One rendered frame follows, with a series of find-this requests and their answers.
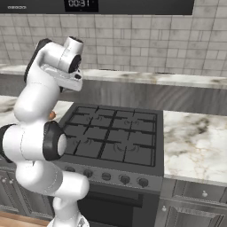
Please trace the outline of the grey cupboard door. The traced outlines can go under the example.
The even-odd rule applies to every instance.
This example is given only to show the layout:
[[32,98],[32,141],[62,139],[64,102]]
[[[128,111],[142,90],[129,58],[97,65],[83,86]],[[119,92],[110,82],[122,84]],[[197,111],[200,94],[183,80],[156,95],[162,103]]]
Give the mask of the grey cupboard door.
[[227,227],[227,207],[160,199],[154,227]]
[[14,171],[7,171],[8,185],[10,192],[19,206],[20,211],[28,217],[50,221],[53,217],[50,200],[47,196],[43,196],[36,192],[31,192],[18,184]]
[[[6,182],[2,182],[2,178],[7,178]],[[20,211],[15,202],[8,185],[8,176],[4,170],[0,169],[0,209],[2,211],[18,214]]]

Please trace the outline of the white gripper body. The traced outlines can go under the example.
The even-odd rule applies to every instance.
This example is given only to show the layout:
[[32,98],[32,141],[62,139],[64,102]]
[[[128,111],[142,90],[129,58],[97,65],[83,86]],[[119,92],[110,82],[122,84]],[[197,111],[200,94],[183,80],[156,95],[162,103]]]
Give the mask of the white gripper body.
[[62,87],[63,89],[80,91],[82,89],[82,73],[77,69],[73,73],[65,72],[59,67],[43,64],[41,69],[44,71],[43,84],[48,88]]

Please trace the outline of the black gas stove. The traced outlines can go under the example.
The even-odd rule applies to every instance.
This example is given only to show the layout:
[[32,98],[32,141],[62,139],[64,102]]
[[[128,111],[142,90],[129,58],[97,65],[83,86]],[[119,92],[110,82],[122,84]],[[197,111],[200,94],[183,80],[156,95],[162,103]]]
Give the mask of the black gas stove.
[[[72,104],[59,121],[67,149],[56,164],[83,175],[93,171],[91,184],[129,187],[160,194],[164,177],[163,112],[117,106]],[[111,179],[102,179],[109,173]],[[130,181],[123,184],[121,176]],[[139,178],[149,184],[143,188]]]

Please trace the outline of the grey drawer front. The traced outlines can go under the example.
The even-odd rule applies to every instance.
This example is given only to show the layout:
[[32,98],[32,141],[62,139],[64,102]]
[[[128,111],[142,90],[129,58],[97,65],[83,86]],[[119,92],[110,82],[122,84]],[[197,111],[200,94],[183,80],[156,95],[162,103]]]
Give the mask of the grey drawer front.
[[[202,196],[203,191],[207,192],[206,198]],[[227,188],[212,184],[177,181],[173,195],[183,199],[204,200],[207,202],[227,204]]]

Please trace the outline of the black microwave oven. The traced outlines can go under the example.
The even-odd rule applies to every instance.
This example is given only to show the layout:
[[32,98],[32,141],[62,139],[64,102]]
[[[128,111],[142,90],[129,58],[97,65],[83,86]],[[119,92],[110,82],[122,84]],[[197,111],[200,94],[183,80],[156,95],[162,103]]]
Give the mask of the black microwave oven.
[[195,0],[0,0],[0,13],[192,15]]

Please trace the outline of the black oven door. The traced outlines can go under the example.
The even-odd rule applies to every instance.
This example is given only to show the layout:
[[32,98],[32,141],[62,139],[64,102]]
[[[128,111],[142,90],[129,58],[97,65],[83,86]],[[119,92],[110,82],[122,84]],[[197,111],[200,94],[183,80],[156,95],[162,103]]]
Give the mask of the black oven door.
[[159,200],[157,192],[91,184],[78,206],[90,227],[154,227]]

